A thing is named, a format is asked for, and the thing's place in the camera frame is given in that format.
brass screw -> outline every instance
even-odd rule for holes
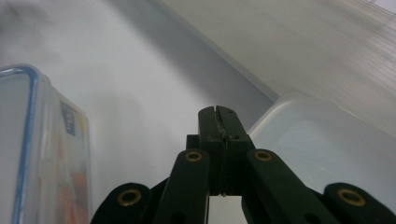
[[[272,155],[266,151],[258,151],[254,156],[260,161],[270,161],[272,159]]]
[[[364,200],[361,195],[359,195],[358,192],[352,189],[339,189],[337,191],[338,197],[340,197],[344,202],[362,207],[366,204],[366,201]]]
[[[142,193],[138,189],[126,189],[119,195],[117,202],[124,207],[128,207],[139,202],[141,198]]]
[[[190,152],[186,154],[186,160],[188,161],[200,161],[202,159],[202,154],[199,152]]]

translucent white container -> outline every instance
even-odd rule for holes
[[[0,223],[89,222],[87,127],[32,66],[0,68]]]
[[[298,93],[282,96],[249,131],[311,189],[337,182],[368,191],[396,213],[396,139]]]

clear plastic container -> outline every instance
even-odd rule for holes
[[[337,182],[368,191],[396,213],[396,139],[347,112],[289,93],[249,131],[311,189]]]
[[[89,223],[87,122],[32,66],[0,68],[0,223]]]

